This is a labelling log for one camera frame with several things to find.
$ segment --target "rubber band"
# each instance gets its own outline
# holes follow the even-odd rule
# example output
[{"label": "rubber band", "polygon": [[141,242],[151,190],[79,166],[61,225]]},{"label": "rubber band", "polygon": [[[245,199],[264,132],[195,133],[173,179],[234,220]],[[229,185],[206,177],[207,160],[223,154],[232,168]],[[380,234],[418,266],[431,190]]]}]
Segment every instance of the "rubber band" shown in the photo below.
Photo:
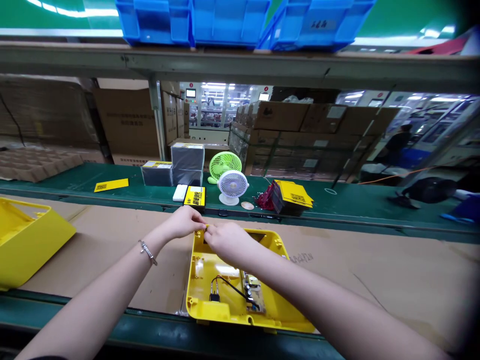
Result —
[{"label": "rubber band", "polygon": [[335,190],[329,189],[328,187],[326,187],[324,190],[325,190],[327,193],[329,193],[329,194],[337,195],[337,192],[336,192]]}]

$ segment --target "red wire bundle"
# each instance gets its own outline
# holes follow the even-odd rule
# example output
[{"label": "red wire bundle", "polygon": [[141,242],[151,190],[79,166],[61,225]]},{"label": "red wire bundle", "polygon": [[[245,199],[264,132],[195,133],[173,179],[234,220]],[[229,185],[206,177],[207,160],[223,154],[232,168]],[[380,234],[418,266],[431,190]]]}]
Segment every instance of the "red wire bundle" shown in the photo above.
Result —
[{"label": "red wire bundle", "polygon": [[262,210],[275,210],[274,203],[272,201],[272,194],[274,193],[274,184],[270,184],[270,186],[266,189],[263,194],[260,194],[258,198],[255,200],[256,204]]}]

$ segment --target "metal shelf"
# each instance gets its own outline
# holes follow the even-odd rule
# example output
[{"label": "metal shelf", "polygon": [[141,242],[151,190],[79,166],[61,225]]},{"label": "metal shelf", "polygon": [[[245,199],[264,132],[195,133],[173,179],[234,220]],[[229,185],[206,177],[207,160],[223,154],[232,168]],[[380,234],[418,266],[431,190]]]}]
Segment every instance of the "metal shelf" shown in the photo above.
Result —
[{"label": "metal shelf", "polygon": [[479,93],[479,58],[0,41],[2,73]]}]

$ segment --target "orange cable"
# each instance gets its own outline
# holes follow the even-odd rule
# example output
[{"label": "orange cable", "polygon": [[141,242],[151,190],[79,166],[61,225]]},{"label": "orange cable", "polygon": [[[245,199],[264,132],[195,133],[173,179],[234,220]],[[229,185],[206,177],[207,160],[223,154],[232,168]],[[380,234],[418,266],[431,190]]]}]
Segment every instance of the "orange cable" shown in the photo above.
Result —
[{"label": "orange cable", "polygon": [[439,168],[439,167],[442,167],[442,166],[445,166],[445,165],[448,165],[448,164],[451,164],[451,163],[455,163],[455,162],[460,162],[460,161],[463,161],[463,160],[466,160],[466,159],[468,159],[468,157],[466,157],[466,158],[464,158],[464,159],[460,159],[460,160],[455,159],[455,160],[446,162],[446,163],[444,163],[444,164],[442,164],[442,165],[436,165],[436,166],[431,166],[431,167],[424,167],[423,169],[419,169],[419,170],[415,170],[415,171],[410,171],[410,172],[406,172],[406,173],[403,173],[403,174],[398,174],[398,175],[392,175],[392,176],[382,177],[382,178],[380,178],[380,179],[373,180],[373,181],[359,182],[359,183],[357,183],[357,185],[371,184],[371,183],[376,183],[376,182],[379,182],[379,181],[382,181],[382,180],[385,180],[385,179],[401,177],[401,176],[403,176],[403,175],[410,175],[410,174],[413,174],[413,173],[418,173],[418,172],[423,171],[423,170],[429,170],[429,169]]}]

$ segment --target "forearm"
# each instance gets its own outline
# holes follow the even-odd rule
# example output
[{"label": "forearm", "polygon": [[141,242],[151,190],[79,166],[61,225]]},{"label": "forearm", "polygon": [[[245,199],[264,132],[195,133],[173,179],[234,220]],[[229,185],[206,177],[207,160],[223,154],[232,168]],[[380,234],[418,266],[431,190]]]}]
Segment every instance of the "forearm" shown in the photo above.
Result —
[{"label": "forearm", "polygon": [[[156,257],[170,239],[147,235]],[[61,356],[93,359],[132,300],[151,262],[137,242],[118,262],[70,300],[18,355],[18,359]]]},{"label": "forearm", "polygon": [[346,359],[442,359],[439,348],[351,291],[265,251],[251,273],[304,314]]}]

